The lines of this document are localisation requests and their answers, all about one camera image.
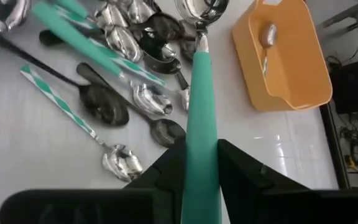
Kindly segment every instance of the spoon in container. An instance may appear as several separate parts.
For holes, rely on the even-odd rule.
[[[269,48],[273,47],[276,39],[277,39],[277,27],[274,23],[270,23],[267,26],[265,26],[259,36],[260,44],[264,48],[264,61],[262,66],[262,71],[264,76],[266,76],[267,74],[267,51]]]
[[[175,0],[179,14],[196,27],[191,95],[186,135],[185,188],[182,223],[221,222],[218,134],[216,130],[212,61],[207,27],[226,10],[229,0]]]
[[[110,87],[111,91],[115,92],[116,95],[120,96],[120,99],[128,107],[132,108],[137,114],[143,117],[146,122],[150,125],[150,133],[152,138],[161,146],[170,147],[175,143],[176,139],[182,138],[186,135],[185,130],[176,122],[169,119],[157,119],[153,120],[144,114],[140,109],[134,106],[131,102],[121,96],[116,90],[114,90],[105,79],[98,74],[92,67],[87,63],[80,63],[77,66],[77,73],[83,78],[87,79],[91,83],[97,83]]]
[[[103,167],[112,172],[118,179],[130,182],[138,178],[143,171],[139,159],[123,144],[108,146],[102,141],[95,131],[83,119],[78,117],[69,105],[45,82],[33,69],[25,65],[21,69],[23,74],[30,82],[38,87],[43,94],[51,99],[60,109],[62,109],[76,124],[84,129],[98,144],[104,149],[102,157]]]
[[[144,55],[143,61],[145,66],[147,66],[151,71],[159,74],[165,75],[175,75],[179,85],[180,91],[178,93],[181,95],[181,103],[183,108],[188,111],[189,102],[190,102],[190,86],[187,83],[185,77],[183,77],[181,69],[181,63],[178,59],[174,58],[170,62],[164,62],[157,60],[157,58],[151,57],[147,52]]]
[[[1,35],[0,47],[7,49],[30,63],[33,63],[64,82],[76,86],[80,91],[80,99],[83,102],[84,107],[95,118],[98,118],[102,122],[111,126],[123,126],[128,123],[129,115],[126,106],[120,103],[116,96],[108,94],[105,88],[96,85],[80,85],[74,82],[27,52],[18,48]]]

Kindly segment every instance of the spoon bowl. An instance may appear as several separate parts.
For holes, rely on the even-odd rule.
[[[107,89],[84,85],[79,90],[83,106],[96,119],[110,126],[123,126],[129,122],[128,109]]]
[[[158,88],[145,83],[136,85],[131,82],[133,97],[136,105],[153,115],[165,116],[172,112],[173,106],[169,98]]]
[[[27,16],[31,7],[31,0],[0,0],[0,23],[6,27],[0,31],[10,31],[21,26]]]
[[[117,144],[107,149],[102,157],[103,167],[125,182],[130,182],[142,174],[139,159],[125,145]]]
[[[264,61],[262,66],[262,72],[266,76],[267,74],[267,51],[273,47],[277,39],[277,27],[274,23],[267,24],[260,33],[259,41],[261,46],[264,48]]]
[[[229,0],[175,0],[179,14],[196,27],[216,22],[226,10]]]
[[[185,77],[181,73],[181,63],[178,59],[174,58],[170,62],[163,62],[157,60],[156,58],[151,57],[147,53],[143,58],[145,65],[155,73],[165,74],[165,75],[176,75],[176,78],[180,85],[180,91],[178,93],[181,96],[181,103],[183,108],[188,111],[190,103],[190,86],[187,83]]]

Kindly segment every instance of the white tiled surface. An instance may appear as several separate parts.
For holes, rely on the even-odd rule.
[[[157,2],[165,12],[179,18],[173,0]],[[307,187],[336,189],[319,110],[260,113],[250,104],[230,31],[251,2],[231,0],[227,12],[209,30],[218,137]],[[68,47],[41,47],[37,38],[43,28],[30,17],[9,38],[59,72],[83,81],[75,66],[86,59]],[[24,189],[123,187],[99,165],[99,146],[19,74],[23,64],[23,60],[0,49],[0,204]],[[183,73],[190,80],[190,68],[185,67]],[[145,167],[164,152],[149,138],[147,125],[131,111],[131,121],[125,128],[100,126],[81,110],[75,89],[40,74],[108,144],[127,144]],[[178,88],[173,77],[164,78],[172,88]],[[129,96],[127,90],[121,90]],[[179,109],[180,101],[176,100],[174,106],[169,118],[185,128],[186,115]],[[228,223],[225,211],[223,223]]]

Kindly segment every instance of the stainless steel spoon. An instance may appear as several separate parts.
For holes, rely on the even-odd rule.
[[[91,83],[97,83],[99,85],[109,86],[109,84],[104,80],[104,78],[99,75],[92,67],[87,63],[80,63],[77,66],[77,73],[83,78],[87,79]],[[111,91],[115,92],[120,96],[123,103],[128,107],[132,108],[137,114],[143,117],[146,122],[150,125],[150,133],[153,139],[161,146],[170,147],[175,143],[176,139],[183,138],[186,135],[185,130],[181,128],[179,124],[169,119],[157,119],[153,120],[144,114],[140,109],[134,106],[131,102],[121,96],[116,90],[111,86]]]
[[[131,150],[128,150],[123,144],[108,146],[104,143],[91,126],[77,116],[57,92],[28,65],[21,69],[21,73],[103,147],[105,153],[102,157],[102,165],[106,170],[125,182],[130,182],[141,175],[143,171],[142,165]]]
[[[155,11],[143,0],[132,0],[132,2],[123,9],[127,12],[127,18],[131,24],[140,24],[152,16]]]
[[[179,24],[183,27],[185,33],[189,37],[196,39],[196,27],[186,22],[186,20],[180,20]],[[189,63],[193,63],[193,55],[196,52],[196,41],[194,40],[180,40],[180,52],[183,58]]]
[[[84,107],[102,122],[111,126],[123,126],[128,123],[129,115],[125,105],[117,100],[117,96],[109,94],[105,88],[95,85],[80,85],[65,77],[53,68],[20,49],[0,35],[0,47],[7,49],[24,60],[42,68],[51,75],[76,86],[80,91],[80,98]]]
[[[30,7],[31,0],[0,0],[0,32],[22,25],[29,15]]]
[[[188,111],[190,102],[190,86],[187,83],[185,77],[183,77],[182,72],[180,71],[180,61],[174,58],[170,62],[164,62],[151,57],[148,53],[145,53],[143,61],[145,63],[145,66],[147,66],[149,69],[151,69],[151,71],[155,73],[176,76],[181,89],[180,91],[178,91],[178,93],[181,95],[182,106],[186,111]]]
[[[277,39],[277,27],[274,23],[267,24],[263,31],[260,33],[259,41],[264,48],[264,61],[262,65],[262,71],[264,75],[267,75],[267,51],[271,48]]]

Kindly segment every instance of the teal handle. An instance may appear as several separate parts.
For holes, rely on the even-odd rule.
[[[75,0],[55,0],[55,3],[64,7],[68,11],[74,12],[84,19],[88,17],[88,11],[84,8],[84,6]]]
[[[96,24],[90,22],[86,18],[81,17],[74,12],[71,12],[71,11],[65,9],[62,6],[53,4],[52,7],[64,19],[66,19],[78,26],[84,27],[85,29],[99,29],[99,27]]]
[[[32,12],[59,38],[107,68],[115,76],[120,77],[122,75],[122,70],[115,63],[112,63],[109,57],[103,54],[67,21],[60,18],[48,4],[40,1],[34,6]]]
[[[217,145],[211,57],[196,52],[186,134],[183,224],[221,223]]]
[[[127,70],[128,72],[131,72],[132,74],[136,74],[139,75],[143,78],[146,78],[152,82],[154,82],[155,84],[164,87],[165,86],[165,82],[156,77],[155,75],[151,74],[150,72],[148,72],[146,69],[142,68],[141,66],[139,66],[138,64],[131,62],[130,60],[124,59],[122,57],[120,57],[117,53],[115,53],[114,51],[112,51],[111,49],[105,47],[103,44],[99,43],[98,41],[89,38],[89,40],[94,43],[95,46],[97,46],[97,48],[103,52],[106,56],[108,56],[115,64],[117,64],[118,66],[120,66],[122,69]]]
[[[84,120],[77,116],[68,106],[68,104],[53,90],[47,82],[45,82],[33,69],[28,65],[24,65],[20,69],[23,74],[31,83],[42,91],[50,100],[52,100],[60,109],[62,109],[76,124],[84,129],[93,139],[99,144],[104,144],[99,136]]]

